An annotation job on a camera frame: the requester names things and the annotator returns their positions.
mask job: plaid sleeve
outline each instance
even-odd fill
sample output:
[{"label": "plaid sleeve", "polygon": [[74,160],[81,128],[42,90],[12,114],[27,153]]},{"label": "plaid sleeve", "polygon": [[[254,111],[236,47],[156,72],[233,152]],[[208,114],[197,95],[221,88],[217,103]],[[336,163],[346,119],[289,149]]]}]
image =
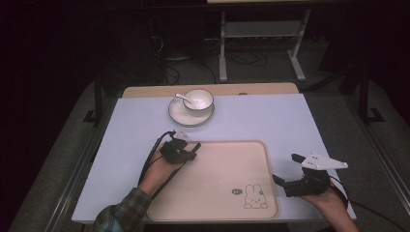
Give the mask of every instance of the plaid sleeve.
[{"label": "plaid sleeve", "polygon": [[144,191],[133,188],[121,203],[108,206],[99,213],[94,221],[93,231],[136,231],[151,201]]}]

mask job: black cable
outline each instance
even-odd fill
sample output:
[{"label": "black cable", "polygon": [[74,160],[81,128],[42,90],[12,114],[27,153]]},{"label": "black cable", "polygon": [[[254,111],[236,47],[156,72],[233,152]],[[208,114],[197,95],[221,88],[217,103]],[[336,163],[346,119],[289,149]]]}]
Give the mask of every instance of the black cable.
[{"label": "black cable", "polygon": [[[173,70],[174,72],[176,72],[176,75],[172,75],[172,74],[169,73],[166,69],[171,69],[171,70]],[[165,78],[165,85],[175,85],[175,84],[179,84],[180,74],[179,74],[178,70],[176,70],[176,69],[174,69],[174,68],[172,68],[172,67],[166,66],[165,68],[162,69],[162,71],[163,71],[164,74],[165,74],[165,76],[164,76],[164,78]],[[168,76],[174,78],[175,81],[172,82],[172,83],[170,83],[170,82],[168,81]]]},{"label": "black cable", "polygon": [[[286,42],[287,42],[287,40],[283,40],[280,43],[279,42],[273,42],[273,44],[276,45],[276,47],[274,47],[273,50],[278,49],[281,45],[285,44]],[[240,65],[249,65],[249,66],[253,66],[253,67],[264,67],[264,66],[266,66],[267,63],[268,63],[268,56],[272,53],[272,51],[268,52],[267,54],[263,54],[262,52],[256,51],[256,49],[251,44],[248,44],[248,46],[249,46],[251,52],[246,52],[246,53],[253,55],[255,57],[254,60],[250,61],[250,60],[242,58],[239,55],[235,55],[235,54],[230,53],[230,52],[226,52],[225,56],[226,56],[226,58],[228,58],[233,63],[237,63],[237,64],[240,64]],[[256,63],[261,61],[261,60],[263,60],[264,62],[261,65],[256,65]]]},{"label": "black cable", "polygon": [[169,134],[169,136],[171,136],[171,138],[173,138],[175,133],[176,133],[175,131],[168,131],[168,132],[165,132],[163,135],[161,135],[161,137],[159,139],[157,139],[156,143],[154,144],[154,147],[151,149],[151,152],[148,155],[147,160],[145,160],[144,166],[142,167],[141,174],[139,175],[138,185],[141,184],[142,180],[144,179],[145,173],[148,170],[148,167],[150,167],[150,165],[152,164],[151,163],[151,158],[153,157],[153,155],[157,151],[158,147],[160,146],[160,143],[161,143],[162,139],[165,136],[167,136],[168,134]]},{"label": "black cable", "polygon": [[227,58],[230,58],[232,62],[241,64],[241,65],[251,65],[251,64],[258,62],[260,59],[257,55],[251,52],[247,52],[247,54],[252,55],[253,58],[250,58],[250,59],[243,58],[242,57],[243,52],[239,52],[238,54],[234,52],[229,52],[229,53],[226,53],[225,56]]},{"label": "black cable", "polygon": [[392,219],[390,219],[390,218],[384,216],[384,215],[381,214],[381,213],[378,213],[377,211],[375,211],[375,210],[373,210],[373,209],[370,209],[368,206],[366,206],[366,205],[364,205],[364,204],[362,204],[362,203],[359,203],[359,202],[357,202],[357,201],[354,201],[354,200],[350,199],[349,192],[348,192],[347,188],[344,186],[344,184],[342,184],[341,181],[338,180],[338,179],[336,179],[335,177],[333,177],[333,176],[330,176],[330,177],[331,177],[332,179],[334,179],[335,181],[337,181],[337,182],[343,187],[344,192],[346,192],[346,198],[347,198],[347,201],[348,201],[348,202],[350,202],[351,204],[354,204],[354,205],[356,205],[356,206],[359,206],[359,207],[361,207],[361,208],[363,208],[363,209],[365,209],[365,210],[367,210],[367,211],[369,211],[369,212],[371,212],[371,213],[374,213],[375,215],[377,215],[377,216],[383,218],[384,220],[390,222],[391,224],[395,225],[399,230],[401,230],[401,231],[403,231],[403,232],[409,232],[408,230],[406,230],[405,228],[403,228],[401,225],[399,225],[397,222],[393,221]]},{"label": "black cable", "polygon": [[212,47],[206,47],[204,48],[204,55],[206,56],[207,54],[214,54],[214,52],[218,52],[220,50],[220,39],[215,38],[211,39],[209,41],[205,41],[205,43],[209,44],[215,44]]},{"label": "black cable", "polygon": [[194,61],[194,60],[186,60],[186,61],[174,61],[173,63],[174,63],[174,64],[172,64],[173,66],[186,65],[186,64],[189,64],[189,63],[203,66],[203,67],[205,67],[206,69],[208,69],[209,72],[211,73],[212,78],[214,79],[214,84],[217,84],[217,77],[215,76],[214,71],[213,71],[209,66],[207,66],[206,64],[204,64],[204,63],[202,63],[202,62]]},{"label": "black cable", "polygon": [[152,161],[152,162],[148,165],[147,169],[150,168],[150,166],[152,166],[152,165],[154,164],[154,162],[156,162],[157,160],[159,160],[159,159],[161,159],[161,158],[163,158],[163,156],[160,156],[160,157],[156,158],[154,161]]},{"label": "black cable", "polygon": [[160,48],[158,48],[158,51],[154,52],[154,55],[157,57],[157,59],[160,59],[161,57],[161,52],[163,50],[163,40],[161,39],[161,37],[151,37],[151,39],[153,40],[159,40],[161,42]]}]

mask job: cable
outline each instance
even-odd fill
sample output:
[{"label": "cable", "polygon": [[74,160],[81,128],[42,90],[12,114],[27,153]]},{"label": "cable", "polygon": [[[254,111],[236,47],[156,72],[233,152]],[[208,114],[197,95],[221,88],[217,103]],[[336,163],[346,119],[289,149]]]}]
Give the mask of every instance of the cable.
[{"label": "cable", "polygon": [[[262,43],[262,40],[254,40],[257,41],[259,44]],[[272,48],[272,50],[278,49],[281,45],[284,45],[287,43],[287,39],[282,38],[281,42],[270,42],[273,45],[276,45],[274,48]],[[232,41],[231,43],[227,44],[226,47],[229,47],[230,45],[234,44],[235,41]],[[272,51],[268,52],[267,54],[264,54],[262,52],[256,51],[255,47],[253,46],[253,44],[249,44],[248,46],[251,50],[251,52],[243,52],[243,53],[247,53],[250,55],[253,55],[255,58],[254,60],[247,60],[243,57],[241,57],[240,55],[235,55],[234,53],[231,52],[227,52],[225,53],[225,56],[234,63],[240,64],[240,65],[249,65],[249,66],[253,66],[253,67],[264,67],[267,65],[268,63],[268,56],[272,53]]]},{"label": "cable", "polygon": [[158,160],[158,159],[156,159],[156,160],[154,160],[153,162],[151,162],[151,158],[153,157],[153,155],[154,155],[155,152],[157,151],[158,147],[160,146],[160,143],[161,143],[162,139],[163,139],[165,136],[167,136],[168,134],[169,134],[169,136],[170,136],[171,138],[173,138],[173,136],[174,136],[175,133],[176,133],[175,131],[168,131],[168,132],[165,132],[163,135],[161,135],[161,137],[160,137],[159,139],[157,139],[157,141],[156,141],[155,144],[154,144],[154,147],[151,149],[151,152],[150,152],[150,154],[148,155],[147,160],[145,160],[144,166],[142,167],[141,175],[139,176],[139,180],[138,180],[138,185],[141,184],[142,180],[144,179],[144,176],[145,176],[145,173],[146,173],[147,170],[148,170],[148,167],[150,167],[151,164],[154,163],[154,161]]},{"label": "cable", "polygon": [[175,64],[173,64],[173,66],[186,65],[186,64],[188,64],[188,63],[192,63],[192,64],[196,64],[196,65],[203,66],[203,67],[205,67],[206,69],[208,69],[209,72],[211,73],[211,75],[212,75],[212,77],[213,77],[213,79],[214,79],[214,84],[217,84],[217,77],[215,76],[214,71],[213,71],[209,66],[207,66],[206,64],[204,64],[204,63],[202,63],[202,62],[194,61],[194,60],[189,60],[189,61],[175,61],[174,63],[175,63]]},{"label": "cable", "polygon": [[205,39],[205,43],[204,56],[212,56],[220,51],[219,38]]},{"label": "cable", "polygon": [[376,211],[373,210],[373,209],[370,209],[368,206],[365,206],[365,205],[362,204],[362,203],[359,203],[359,202],[357,202],[357,201],[354,201],[354,200],[350,199],[349,192],[348,192],[347,188],[344,186],[344,184],[342,184],[341,181],[338,180],[338,179],[336,179],[335,177],[333,177],[333,176],[330,176],[330,177],[331,177],[332,179],[334,179],[335,181],[337,181],[337,182],[343,187],[344,192],[346,193],[346,198],[347,198],[347,201],[348,201],[348,202],[350,202],[351,204],[354,204],[354,205],[356,205],[356,206],[359,206],[359,207],[361,207],[361,208],[363,208],[363,209],[365,209],[365,210],[367,210],[367,211],[369,211],[369,212],[371,212],[371,213],[374,213],[375,215],[377,215],[377,216],[383,218],[384,220],[390,222],[391,224],[395,225],[399,230],[401,230],[401,231],[403,231],[403,232],[409,232],[408,230],[406,230],[405,228],[403,228],[401,225],[399,225],[397,222],[393,221],[392,219],[390,219],[390,218],[384,216],[384,215],[381,214],[381,213],[376,212]]},{"label": "cable", "polygon": [[148,165],[147,169],[150,168],[150,166],[152,166],[152,165],[154,164],[154,162],[156,162],[157,160],[159,160],[159,159],[161,159],[161,158],[163,158],[163,156],[160,156],[160,157],[156,158],[154,161],[152,161],[152,162]]},{"label": "cable", "polygon": [[151,37],[151,39],[159,40],[161,42],[160,48],[158,49],[157,52],[154,52],[154,55],[157,56],[158,59],[160,59],[161,52],[163,49],[163,40],[160,37]]},{"label": "cable", "polygon": [[[173,70],[174,72],[176,72],[176,75],[172,75],[171,73],[169,73],[166,69],[171,69],[171,70]],[[162,71],[163,71],[163,73],[165,74],[165,76],[164,76],[164,80],[165,80],[165,85],[175,85],[175,84],[179,84],[179,79],[180,79],[180,74],[179,74],[179,72],[178,72],[178,70],[176,70],[176,69],[174,69],[174,68],[172,68],[172,67],[169,67],[169,66],[166,66],[166,67],[164,67],[163,69],[162,69]],[[175,81],[174,82],[172,82],[172,83],[170,83],[169,81],[168,81],[168,77],[167,76],[170,76],[170,77],[172,77],[172,78],[175,78]]]}]

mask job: bunny illustration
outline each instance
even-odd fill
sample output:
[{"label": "bunny illustration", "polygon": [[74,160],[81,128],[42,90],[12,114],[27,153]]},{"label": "bunny illustration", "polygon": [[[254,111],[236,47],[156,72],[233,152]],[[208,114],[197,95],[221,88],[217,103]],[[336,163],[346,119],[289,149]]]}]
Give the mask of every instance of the bunny illustration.
[{"label": "bunny illustration", "polygon": [[247,195],[245,196],[245,208],[246,209],[266,209],[266,197],[263,194],[262,187],[259,185],[247,185]]}]

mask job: table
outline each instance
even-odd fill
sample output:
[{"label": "table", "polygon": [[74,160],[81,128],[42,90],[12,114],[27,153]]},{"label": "table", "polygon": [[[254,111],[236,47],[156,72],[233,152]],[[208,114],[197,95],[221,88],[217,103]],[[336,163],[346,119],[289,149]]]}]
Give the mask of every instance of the table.
[{"label": "table", "polygon": [[[167,107],[170,96],[194,88],[212,92],[216,110],[205,124],[185,128],[170,119]],[[197,141],[260,140],[274,174],[286,181],[300,180],[303,174],[291,154],[328,156],[305,98],[292,83],[132,87],[114,109],[73,220],[92,223],[100,210],[120,202],[135,187],[157,138],[171,130],[184,131]],[[337,178],[334,170],[329,173]],[[307,202],[286,197],[282,188],[277,193],[280,211],[274,222],[322,218]],[[348,212],[356,217],[351,208]]]}]

